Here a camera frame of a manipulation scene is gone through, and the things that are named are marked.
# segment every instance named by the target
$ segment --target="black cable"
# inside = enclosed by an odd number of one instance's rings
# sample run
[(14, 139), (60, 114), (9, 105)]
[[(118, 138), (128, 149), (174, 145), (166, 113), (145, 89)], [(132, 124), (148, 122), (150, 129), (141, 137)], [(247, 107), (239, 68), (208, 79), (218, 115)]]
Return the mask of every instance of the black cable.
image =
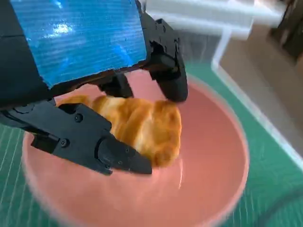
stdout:
[(294, 200), (298, 200), (303, 198), (303, 186), (296, 188), (286, 195), (281, 196), (278, 198), (274, 204), (269, 207), (265, 212), (263, 212), (257, 220), (253, 223), (253, 227), (265, 227), (267, 222), (282, 208), (287, 206), (289, 203), (293, 202)]

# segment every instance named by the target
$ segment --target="blue panel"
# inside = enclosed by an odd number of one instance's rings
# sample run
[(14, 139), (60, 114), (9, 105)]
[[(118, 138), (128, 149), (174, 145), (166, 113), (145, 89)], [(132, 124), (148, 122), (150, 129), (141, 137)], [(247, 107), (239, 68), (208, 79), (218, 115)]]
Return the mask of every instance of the blue panel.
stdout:
[(11, 4), (49, 87), (146, 59), (134, 0), (11, 0)]

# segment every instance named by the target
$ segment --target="pink bowl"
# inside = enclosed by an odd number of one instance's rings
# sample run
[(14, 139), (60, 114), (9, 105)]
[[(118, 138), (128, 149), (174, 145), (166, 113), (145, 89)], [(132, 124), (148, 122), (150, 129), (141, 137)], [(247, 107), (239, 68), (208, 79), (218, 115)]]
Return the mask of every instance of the pink bowl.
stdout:
[[(136, 97), (163, 99), (147, 72), (129, 75)], [(99, 96), (94, 86), (64, 95)], [(42, 152), (23, 140), (28, 184), (53, 216), (73, 226), (196, 227), (223, 221), (247, 180), (249, 155), (236, 117), (204, 85), (189, 82), (179, 158), (151, 176), (115, 171), (110, 177)]]

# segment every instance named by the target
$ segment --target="screw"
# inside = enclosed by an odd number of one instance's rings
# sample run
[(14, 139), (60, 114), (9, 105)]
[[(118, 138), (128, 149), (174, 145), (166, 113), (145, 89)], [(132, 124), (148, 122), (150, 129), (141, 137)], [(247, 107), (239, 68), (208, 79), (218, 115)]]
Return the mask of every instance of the screw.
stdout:
[(67, 147), (68, 144), (69, 144), (69, 141), (68, 141), (67, 139), (63, 139), (63, 140), (61, 141), (61, 147), (62, 147), (62, 148)]
[(82, 114), (78, 113), (75, 115), (75, 122), (81, 122), (83, 120)]

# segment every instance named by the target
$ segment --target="green cutting mat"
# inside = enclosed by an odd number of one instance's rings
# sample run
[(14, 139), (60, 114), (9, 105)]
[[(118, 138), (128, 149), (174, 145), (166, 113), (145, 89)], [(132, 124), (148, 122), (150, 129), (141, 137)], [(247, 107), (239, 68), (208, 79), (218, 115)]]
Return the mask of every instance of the green cutting mat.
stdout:
[[(248, 138), (250, 173), (247, 187), (223, 227), (302, 227), (301, 170), (209, 65), (187, 65), (187, 71), (226, 99)], [(0, 126), (0, 227), (56, 227), (58, 224), (40, 209), (26, 185), (20, 162), (22, 137), (20, 130)]]

